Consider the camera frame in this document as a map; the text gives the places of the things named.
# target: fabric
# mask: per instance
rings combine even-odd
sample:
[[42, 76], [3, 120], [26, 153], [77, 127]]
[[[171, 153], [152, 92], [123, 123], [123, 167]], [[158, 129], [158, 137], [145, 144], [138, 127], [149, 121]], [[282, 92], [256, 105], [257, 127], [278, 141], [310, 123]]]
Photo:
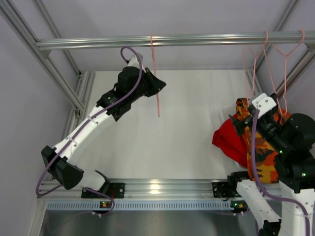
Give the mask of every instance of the fabric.
[[[239, 98], [236, 101], [236, 114], [239, 120], [243, 120], [249, 116], [247, 110], [247, 100], [246, 98]], [[274, 114], [274, 120], [278, 121], [280, 114]], [[283, 125], [291, 115], [287, 113], [285, 116], [281, 116], [280, 124]], [[251, 163], [251, 127], [246, 127], [245, 132], [242, 135], [243, 140], [247, 146], [247, 167], [248, 173], [251, 179], [255, 180], [252, 174], [252, 163]], [[262, 183], [275, 183], [278, 182], [278, 174], [275, 169], [274, 159], [278, 153], [271, 147], [262, 136], [256, 132], [256, 147], [255, 147], [255, 157], [256, 157], [256, 168], [258, 172], [259, 179]]]
[[247, 168], [247, 147], [242, 137], [238, 136], [231, 119], [226, 120], [213, 134], [212, 144], [241, 166]]

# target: cable clip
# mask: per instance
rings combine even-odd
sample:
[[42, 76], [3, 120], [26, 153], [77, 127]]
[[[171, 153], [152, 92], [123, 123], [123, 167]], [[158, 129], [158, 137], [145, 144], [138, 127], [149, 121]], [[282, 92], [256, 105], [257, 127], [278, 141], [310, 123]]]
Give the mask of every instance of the cable clip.
[[91, 116], [87, 117], [89, 121], [93, 122], [94, 124], [98, 125], [98, 122], [91, 118]]
[[79, 145], [74, 139], [72, 139], [70, 136], [67, 136], [67, 139], [71, 142], [75, 143], [76, 145]]

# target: red cloth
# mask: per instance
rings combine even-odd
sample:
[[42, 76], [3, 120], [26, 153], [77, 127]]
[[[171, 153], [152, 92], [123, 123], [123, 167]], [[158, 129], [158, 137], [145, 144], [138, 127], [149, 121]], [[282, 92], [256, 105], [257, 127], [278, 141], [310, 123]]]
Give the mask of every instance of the red cloth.
[[238, 136], [231, 119], [226, 120], [213, 134], [212, 144], [225, 155], [247, 168], [247, 148], [242, 137]]

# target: orange camouflage cloth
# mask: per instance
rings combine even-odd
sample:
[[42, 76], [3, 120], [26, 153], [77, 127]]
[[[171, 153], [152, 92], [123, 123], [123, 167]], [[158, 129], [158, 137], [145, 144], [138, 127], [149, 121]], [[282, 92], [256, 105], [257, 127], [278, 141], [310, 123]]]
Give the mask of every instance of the orange camouflage cloth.
[[[247, 110], [247, 99], [239, 98], [236, 101], [236, 114], [239, 120], [245, 119], [250, 113]], [[275, 113], [274, 119], [278, 121], [280, 114]], [[283, 125], [290, 114], [287, 113], [285, 116], [281, 116], [280, 124]], [[251, 163], [251, 127], [246, 127], [242, 138], [247, 146], [247, 165], [248, 173], [250, 178], [255, 180], [252, 174], [252, 163]], [[258, 172], [259, 179], [262, 183], [275, 183], [278, 182], [278, 173], [275, 169], [274, 159], [278, 153], [267, 143], [262, 136], [256, 132], [256, 168]]]

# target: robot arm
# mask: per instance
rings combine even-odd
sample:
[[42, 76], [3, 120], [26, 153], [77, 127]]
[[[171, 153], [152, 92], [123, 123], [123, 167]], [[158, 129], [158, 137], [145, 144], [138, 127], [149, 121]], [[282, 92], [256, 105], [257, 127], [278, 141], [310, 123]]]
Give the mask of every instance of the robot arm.
[[[276, 97], [272, 96], [261, 94], [253, 98], [248, 109], [251, 115], [242, 121], [234, 120], [233, 124], [240, 134], [244, 127], [252, 124], [253, 111], [260, 110], [257, 131], [279, 153], [275, 157], [275, 168], [282, 192], [282, 219], [273, 212], [254, 181], [237, 178], [234, 174], [228, 178], [232, 189], [251, 209], [260, 236], [304, 236], [305, 232], [312, 232], [315, 202], [315, 159], [309, 152], [315, 142], [315, 121], [304, 114], [293, 114], [281, 126], [273, 119], [278, 108], [274, 101]], [[309, 229], [306, 228], [305, 212], [294, 200], [305, 208]]]
[[82, 170], [77, 164], [85, 149], [103, 132], [131, 109], [131, 104], [142, 96], [150, 97], [160, 92], [166, 83], [156, 78], [148, 68], [142, 68], [142, 77], [136, 89], [122, 102], [113, 104], [126, 96], [137, 83], [139, 77], [139, 62], [134, 55], [128, 66], [118, 75], [114, 88], [105, 93], [93, 107], [85, 120], [64, 140], [50, 148], [46, 146], [41, 154], [47, 166], [56, 155], [56, 161], [48, 172], [65, 188], [75, 186], [90, 188], [106, 194], [109, 179], [101, 172]]

